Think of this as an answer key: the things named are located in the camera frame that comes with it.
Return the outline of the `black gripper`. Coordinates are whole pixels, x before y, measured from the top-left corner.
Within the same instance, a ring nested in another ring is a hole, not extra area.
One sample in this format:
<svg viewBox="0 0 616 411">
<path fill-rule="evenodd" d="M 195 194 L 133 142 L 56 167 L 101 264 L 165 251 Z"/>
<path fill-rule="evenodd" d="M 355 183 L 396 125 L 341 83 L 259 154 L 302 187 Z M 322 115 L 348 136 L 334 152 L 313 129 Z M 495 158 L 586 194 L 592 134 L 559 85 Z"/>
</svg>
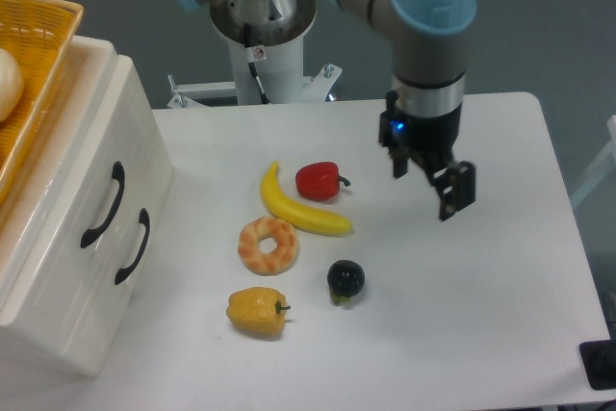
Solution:
<svg viewBox="0 0 616 411">
<path fill-rule="evenodd" d="M 439 196 L 439 220 L 446 221 L 476 199 L 475 165 L 455 160 L 452 152 L 461 109 L 437 117 L 411 116 L 398 107 L 400 100 L 395 90 L 386 93 L 386 109 L 379 119 L 379 143 L 388 149 L 396 179 L 407 174 L 409 163 L 424 172 Z"/>
</svg>

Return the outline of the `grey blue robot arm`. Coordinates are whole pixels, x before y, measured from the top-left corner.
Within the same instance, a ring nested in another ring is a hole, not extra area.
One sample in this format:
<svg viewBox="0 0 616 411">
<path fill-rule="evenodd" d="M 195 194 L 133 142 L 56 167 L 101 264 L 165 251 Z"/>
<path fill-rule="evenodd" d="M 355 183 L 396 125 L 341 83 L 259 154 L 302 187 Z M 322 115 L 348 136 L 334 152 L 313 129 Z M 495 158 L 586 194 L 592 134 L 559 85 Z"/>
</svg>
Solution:
<svg viewBox="0 0 616 411">
<path fill-rule="evenodd" d="M 303 39 L 316 0 L 177 0 L 207 6 L 226 40 L 242 105 L 296 103 L 303 91 Z M 393 48 L 393 87 L 379 120 L 379 141 L 393 174 L 421 168 L 439 196 L 440 219 L 475 201 L 475 166 L 452 148 L 468 67 L 468 33 L 476 0 L 329 0 L 386 38 Z"/>
</svg>

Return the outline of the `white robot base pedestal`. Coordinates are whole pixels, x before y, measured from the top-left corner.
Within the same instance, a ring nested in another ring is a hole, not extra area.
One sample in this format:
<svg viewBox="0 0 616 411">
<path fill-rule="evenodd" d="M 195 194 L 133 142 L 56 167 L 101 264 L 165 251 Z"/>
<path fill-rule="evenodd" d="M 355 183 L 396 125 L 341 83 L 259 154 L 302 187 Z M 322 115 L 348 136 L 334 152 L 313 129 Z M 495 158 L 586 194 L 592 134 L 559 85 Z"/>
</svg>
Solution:
<svg viewBox="0 0 616 411">
<path fill-rule="evenodd" d="M 304 73 L 304 36 L 288 42 L 247 47 L 226 41 L 233 79 L 229 82 L 178 85 L 169 75 L 172 109 L 216 105 L 232 100 L 237 105 L 315 103 L 333 101 L 332 90 L 343 70 L 325 64 L 316 75 Z"/>
</svg>

